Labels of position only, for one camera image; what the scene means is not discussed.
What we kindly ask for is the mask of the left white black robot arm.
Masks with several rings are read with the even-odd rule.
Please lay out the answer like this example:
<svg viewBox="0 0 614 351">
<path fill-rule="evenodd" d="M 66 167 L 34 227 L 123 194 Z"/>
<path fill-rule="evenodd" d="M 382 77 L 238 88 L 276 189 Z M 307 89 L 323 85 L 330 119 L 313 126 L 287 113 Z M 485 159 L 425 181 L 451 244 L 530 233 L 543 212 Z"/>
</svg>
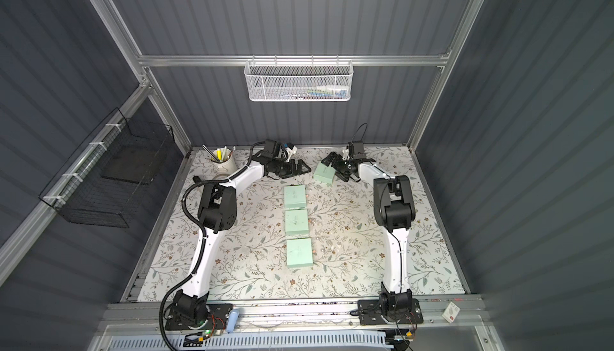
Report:
<svg viewBox="0 0 614 351">
<path fill-rule="evenodd" d="M 172 320 L 200 329 L 210 317 L 208 297 L 217 252 L 222 239 L 238 219 L 238 196 L 269 174 L 278 179 L 309 173 L 302 159 L 295 159 L 297 146 L 267 139 L 254 143 L 247 162 L 226 178 L 198 179 L 183 194 L 185 216 L 199 229 L 190 272 L 161 299 L 158 314 L 162 329 Z"/>
</svg>

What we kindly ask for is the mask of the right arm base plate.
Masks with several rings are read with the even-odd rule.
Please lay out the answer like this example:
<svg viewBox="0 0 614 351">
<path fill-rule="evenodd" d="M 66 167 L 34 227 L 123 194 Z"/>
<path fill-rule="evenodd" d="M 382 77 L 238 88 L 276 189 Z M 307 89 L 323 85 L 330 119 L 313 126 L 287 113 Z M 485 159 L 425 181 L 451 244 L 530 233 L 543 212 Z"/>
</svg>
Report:
<svg viewBox="0 0 614 351">
<path fill-rule="evenodd" d="M 359 300 L 358 307 L 350 312 L 358 317 L 361 325 L 412 325 L 424 323 L 420 302 L 413 299 L 411 309 L 388 309 L 383 311 L 378 300 Z"/>
</svg>

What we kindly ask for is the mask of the mint jewelry box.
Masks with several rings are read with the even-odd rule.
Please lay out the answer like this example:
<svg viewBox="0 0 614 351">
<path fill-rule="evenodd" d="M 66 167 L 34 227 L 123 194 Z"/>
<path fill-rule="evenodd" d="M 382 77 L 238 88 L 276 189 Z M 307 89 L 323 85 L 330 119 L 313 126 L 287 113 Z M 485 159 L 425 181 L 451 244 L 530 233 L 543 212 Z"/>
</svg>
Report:
<svg viewBox="0 0 614 351">
<path fill-rule="evenodd" d="M 286 210 L 286 236 L 308 235 L 310 232 L 308 211 L 306 209 Z"/>
<path fill-rule="evenodd" d="M 319 162 L 313 173 L 313 179 L 320 183 L 331 185 L 334 181 L 336 170 L 334 167 Z"/>
<path fill-rule="evenodd" d="M 286 186 L 284 188 L 284 208 L 286 210 L 301 210 L 307 206 L 304 185 Z"/>
<path fill-rule="evenodd" d="M 289 268 L 313 265 L 313 248 L 310 238 L 290 239 L 286 242 L 286 264 Z"/>
</svg>

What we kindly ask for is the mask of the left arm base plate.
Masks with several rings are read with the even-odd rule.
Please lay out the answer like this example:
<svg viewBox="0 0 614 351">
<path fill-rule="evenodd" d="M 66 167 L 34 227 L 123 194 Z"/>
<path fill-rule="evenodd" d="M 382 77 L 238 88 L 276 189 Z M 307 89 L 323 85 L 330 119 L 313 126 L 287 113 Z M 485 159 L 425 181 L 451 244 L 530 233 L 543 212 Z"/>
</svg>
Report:
<svg viewBox="0 0 614 351">
<path fill-rule="evenodd" d="M 201 304 L 192 313 L 168 307 L 163 314 L 166 330 L 223 330 L 232 304 Z"/>
</svg>

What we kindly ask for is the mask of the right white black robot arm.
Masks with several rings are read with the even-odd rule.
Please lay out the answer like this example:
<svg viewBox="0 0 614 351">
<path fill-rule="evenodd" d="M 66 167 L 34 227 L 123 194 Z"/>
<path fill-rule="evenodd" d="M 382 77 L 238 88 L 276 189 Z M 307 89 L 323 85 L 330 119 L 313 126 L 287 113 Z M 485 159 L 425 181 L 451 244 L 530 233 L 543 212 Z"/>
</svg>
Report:
<svg viewBox="0 0 614 351">
<path fill-rule="evenodd" d="M 379 312 L 396 322 L 413 310 L 408 268 L 409 229 L 416 218 L 411 183 L 405 175 L 392 175 L 368 158 L 362 141 L 351 141 L 345 156 L 329 153 L 321 160 L 342 181 L 362 181 L 373 188 L 374 219 L 385 235 L 385 273 L 379 293 Z"/>
</svg>

